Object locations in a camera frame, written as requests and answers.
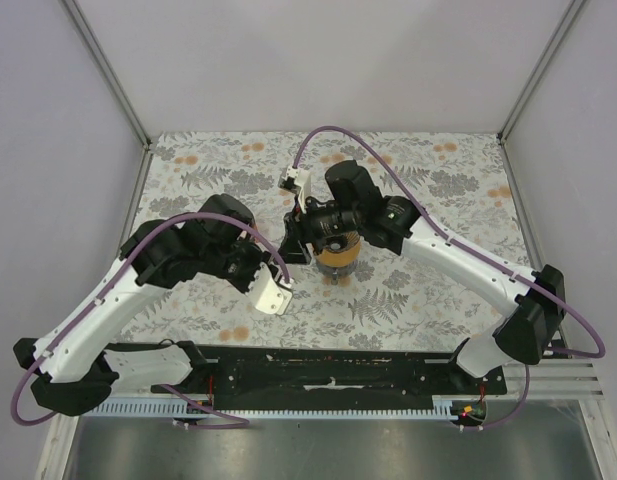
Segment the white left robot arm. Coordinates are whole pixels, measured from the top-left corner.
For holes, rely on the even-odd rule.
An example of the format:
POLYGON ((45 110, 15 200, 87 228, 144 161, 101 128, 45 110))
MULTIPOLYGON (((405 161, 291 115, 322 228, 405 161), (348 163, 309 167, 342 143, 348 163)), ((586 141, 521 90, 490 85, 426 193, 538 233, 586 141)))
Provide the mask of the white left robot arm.
POLYGON ((147 390, 215 396, 217 367, 192 341, 130 345, 115 336, 175 286, 203 274, 227 281, 266 314, 280 314, 292 277, 277 248, 235 198, 211 196, 197 212, 143 223, 122 245, 97 287, 55 329, 13 347, 25 369, 11 401, 13 419, 28 388, 46 416, 81 416, 111 395, 147 390))

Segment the round wooden dripper stand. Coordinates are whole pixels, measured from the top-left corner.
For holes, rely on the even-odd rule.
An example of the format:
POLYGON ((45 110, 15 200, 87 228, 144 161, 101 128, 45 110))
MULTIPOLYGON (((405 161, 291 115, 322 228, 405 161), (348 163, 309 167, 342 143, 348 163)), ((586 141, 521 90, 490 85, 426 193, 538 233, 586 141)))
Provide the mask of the round wooden dripper stand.
POLYGON ((322 252, 316 256, 316 260, 326 267, 344 268, 353 264, 358 259, 360 250, 360 241, 337 251, 331 248, 324 248, 322 252))

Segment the grey glass dripper cone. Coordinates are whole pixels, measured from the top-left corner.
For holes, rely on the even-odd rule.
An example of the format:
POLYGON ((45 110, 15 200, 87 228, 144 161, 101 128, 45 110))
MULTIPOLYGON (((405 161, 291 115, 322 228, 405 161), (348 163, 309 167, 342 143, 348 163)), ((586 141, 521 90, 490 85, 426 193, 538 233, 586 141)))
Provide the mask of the grey glass dripper cone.
POLYGON ((357 257, 361 249, 361 239, 357 232, 329 236, 324 240, 319 255, 332 254, 336 256, 349 255, 357 257))

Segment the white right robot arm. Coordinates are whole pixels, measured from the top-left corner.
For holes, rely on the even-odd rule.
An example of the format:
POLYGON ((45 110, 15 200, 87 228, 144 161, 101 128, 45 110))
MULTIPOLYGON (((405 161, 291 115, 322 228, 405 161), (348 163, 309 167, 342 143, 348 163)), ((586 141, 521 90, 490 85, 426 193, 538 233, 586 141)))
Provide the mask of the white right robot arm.
POLYGON ((424 262, 478 294, 502 316, 485 332, 465 339, 446 368, 446 381, 465 394, 482 377, 511 361, 536 365, 565 316, 563 274, 552 266, 541 271, 492 254, 453 232, 436 231, 414 203, 384 196, 369 172, 354 160, 330 167, 325 180, 332 194, 321 202, 310 195, 308 171, 289 167, 279 186, 295 205, 284 217, 279 248, 291 264, 316 262, 332 280, 347 276, 361 244, 424 262))

